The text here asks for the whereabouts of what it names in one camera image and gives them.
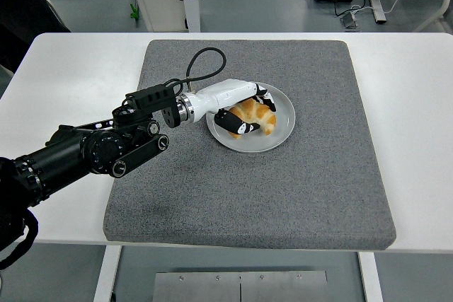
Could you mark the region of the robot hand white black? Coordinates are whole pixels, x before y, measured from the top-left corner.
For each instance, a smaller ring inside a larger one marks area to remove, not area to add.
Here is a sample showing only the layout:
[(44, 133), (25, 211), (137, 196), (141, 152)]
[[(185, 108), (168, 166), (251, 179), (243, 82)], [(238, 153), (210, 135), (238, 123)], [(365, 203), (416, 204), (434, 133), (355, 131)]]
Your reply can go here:
[(187, 110), (187, 121), (197, 122), (212, 113), (214, 123), (237, 139), (257, 129), (267, 136), (276, 127), (273, 97), (257, 83), (227, 79), (197, 93), (184, 93), (181, 98)]

